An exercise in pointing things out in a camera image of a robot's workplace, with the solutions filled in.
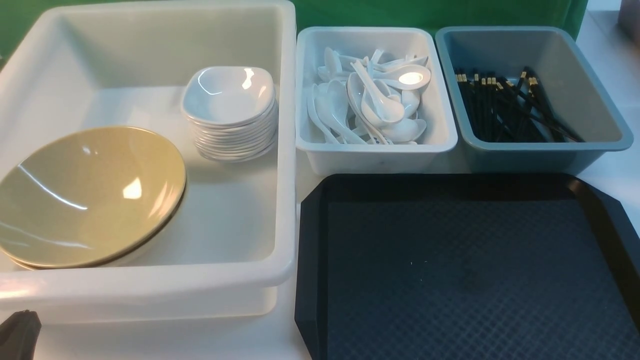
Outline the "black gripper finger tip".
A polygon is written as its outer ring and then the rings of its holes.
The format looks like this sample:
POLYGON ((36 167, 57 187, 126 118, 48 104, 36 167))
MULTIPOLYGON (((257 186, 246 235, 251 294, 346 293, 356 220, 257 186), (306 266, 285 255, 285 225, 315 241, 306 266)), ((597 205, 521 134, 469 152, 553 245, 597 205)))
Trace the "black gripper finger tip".
POLYGON ((41 328, 42 323, 37 312, 14 312, 0 326, 0 358, 32 360, 41 328))

